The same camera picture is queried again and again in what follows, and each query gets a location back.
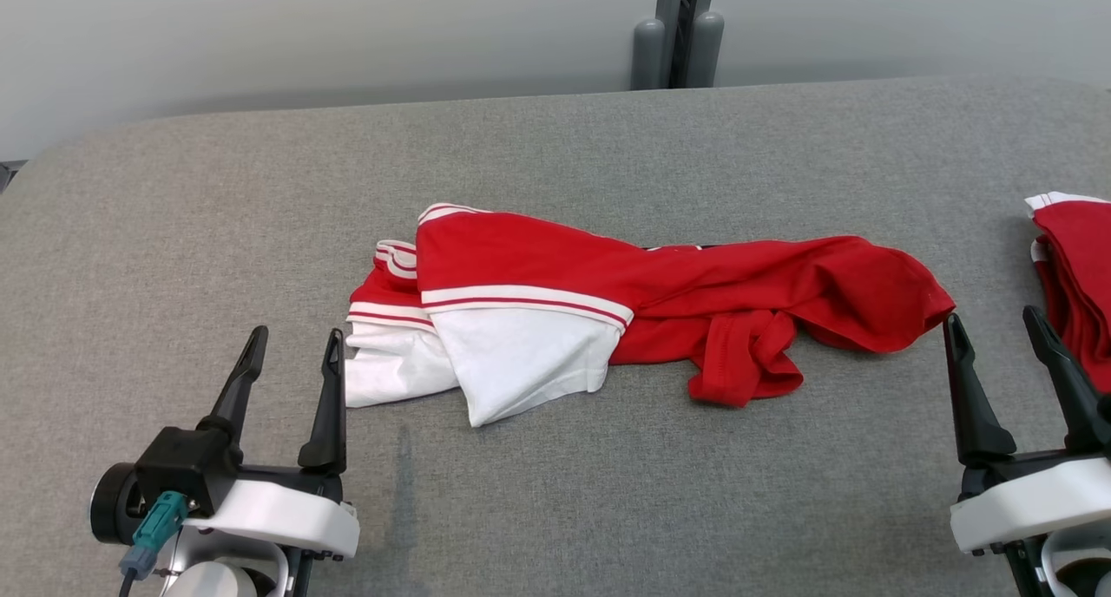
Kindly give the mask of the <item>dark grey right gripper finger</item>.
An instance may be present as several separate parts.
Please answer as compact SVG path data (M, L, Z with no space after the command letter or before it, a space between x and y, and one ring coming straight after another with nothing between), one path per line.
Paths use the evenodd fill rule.
M1015 439L997 422L983 384L975 374L975 348L957 314L942 324L957 461L965 467L1007 460Z
M1065 451L1111 456L1111 422L1100 411L1101 395L1075 356L1049 324L1043 309L1022 312L1035 358L1047 368L1067 427Z

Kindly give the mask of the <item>red basketball jersey white trim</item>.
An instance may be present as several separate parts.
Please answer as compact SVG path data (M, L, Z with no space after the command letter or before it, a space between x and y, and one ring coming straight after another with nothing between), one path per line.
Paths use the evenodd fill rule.
M892 354L953 309L920 261L854 236L644 248L434 203L350 297L346 406L460 389L477 428L595 392L612 366L687 360L691 399L742 408L801 386L799 329Z

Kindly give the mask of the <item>red shorts with white stripe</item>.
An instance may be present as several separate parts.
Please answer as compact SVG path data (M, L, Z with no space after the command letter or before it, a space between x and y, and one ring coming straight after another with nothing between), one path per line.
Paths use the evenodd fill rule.
M1111 201L1049 191L1025 206L1050 324L1095 390L1111 394Z

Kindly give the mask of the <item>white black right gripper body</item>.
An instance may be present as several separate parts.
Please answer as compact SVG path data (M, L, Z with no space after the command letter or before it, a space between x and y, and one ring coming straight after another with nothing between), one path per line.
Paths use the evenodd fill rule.
M1087 523L1111 521L1111 460L1099 452L961 451L950 529L964 553Z

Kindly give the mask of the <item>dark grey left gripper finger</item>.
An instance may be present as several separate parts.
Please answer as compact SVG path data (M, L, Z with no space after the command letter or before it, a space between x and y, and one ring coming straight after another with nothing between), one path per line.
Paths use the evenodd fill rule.
M197 430L216 430L223 435L227 452L236 466L242 465L246 457L240 447L241 434L246 424L247 402L266 364L267 336L269 331L266 325L257 325L247 337L246 348L239 355L233 371L227 377L214 407L197 424Z
M298 455L298 466L308 472L340 475L348 465L346 447L346 341L333 329L321 364L322 386L308 442Z

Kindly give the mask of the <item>grey metal partition post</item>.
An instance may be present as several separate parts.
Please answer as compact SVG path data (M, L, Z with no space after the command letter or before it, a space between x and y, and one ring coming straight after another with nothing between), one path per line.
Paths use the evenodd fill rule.
M655 0L634 27L631 90L702 89L715 83L725 17L712 0Z

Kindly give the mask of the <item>grey fabric sofa cushion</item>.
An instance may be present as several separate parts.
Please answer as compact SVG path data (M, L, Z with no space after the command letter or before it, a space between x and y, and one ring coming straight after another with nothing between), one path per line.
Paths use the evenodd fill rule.
M88 505L206 416L256 325L248 462L293 465L380 239L437 202L639 246L861 236L957 304L1020 450L1065 427L1022 321L1024 198L1111 200L1111 92L1030 76L196 115L88 132L0 193L0 597L116 597ZM1015 597L957 549L942 336L868 357L798 336L805 384L719 409L690 364L620 367L473 430L460 392L352 412L357 557L311 594Z

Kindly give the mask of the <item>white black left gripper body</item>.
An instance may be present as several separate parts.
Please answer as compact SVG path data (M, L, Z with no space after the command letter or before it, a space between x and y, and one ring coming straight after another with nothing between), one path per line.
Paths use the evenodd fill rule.
M190 515L183 526L350 559L360 525L344 492L341 476L326 476L309 491L240 478L213 514Z

